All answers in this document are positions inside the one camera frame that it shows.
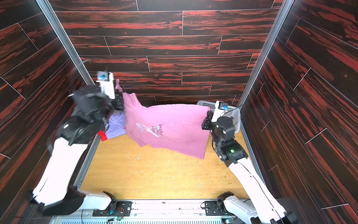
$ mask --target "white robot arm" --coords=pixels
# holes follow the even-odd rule
[[[104,210],[108,215],[118,211],[117,199],[110,193],[90,193],[69,185],[78,160],[93,137],[105,130],[107,119],[114,110],[124,110],[121,94],[114,94],[113,74],[98,72],[97,76],[100,87],[85,86],[74,92],[74,112],[59,128],[52,156],[33,190],[33,200],[43,205],[43,215],[68,215],[78,209]],[[219,108],[227,108],[227,105],[220,102]],[[246,224],[297,223],[295,215],[287,213],[271,195],[244,149],[234,140],[232,118],[220,116],[213,119],[213,114],[208,111],[202,128],[210,130],[215,152],[239,179],[255,207],[251,208],[226,192],[217,201],[221,213],[233,213]]]
[[[297,223],[295,214],[287,213],[276,201],[259,178],[245,150],[234,140],[235,126],[233,119],[232,117],[222,116],[223,113],[227,112],[227,108],[227,103],[218,101],[215,112],[208,111],[202,129],[210,130],[215,152],[239,179],[255,208],[251,208],[238,200],[231,192],[226,192],[218,197],[219,211],[223,214],[233,213],[247,224]]]

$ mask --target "dark red wood wall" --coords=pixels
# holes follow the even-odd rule
[[[280,0],[50,0],[95,79],[106,68],[144,106],[236,105]]]
[[[358,223],[357,11],[295,0],[242,109],[268,188],[301,223]]]
[[[0,223],[46,223],[28,193],[84,81],[35,0],[0,1],[0,21]]]

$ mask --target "printed graphic on shirt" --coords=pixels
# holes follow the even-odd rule
[[[136,123],[136,125],[141,128],[142,130],[140,132],[150,132],[155,137],[163,136],[163,130],[161,129],[162,125],[159,124],[158,126],[152,126],[151,128],[148,128],[147,126],[144,126],[142,124]]]

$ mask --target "light wood surface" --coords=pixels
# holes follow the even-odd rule
[[[241,132],[235,140],[247,148]],[[139,147],[127,134],[100,142],[81,189],[118,199],[213,199],[231,191],[248,195],[211,146],[196,159],[168,149]]]

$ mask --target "white basket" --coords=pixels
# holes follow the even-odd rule
[[[215,103],[213,102],[208,102],[208,101],[204,101],[204,100],[199,100],[197,102],[197,105],[200,106],[208,106],[210,107],[210,110],[212,112],[214,112],[215,110]],[[233,117],[234,118],[234,125],[235,125],[235,133],[238,133],[240,131],[240,110],[236,109],[234,111],[232,111],[233,109],[235,109],[236,107],[234,106],[228,106],[228,111],[227,113],[225,113],[223,116],[227,116],[227,117]]]

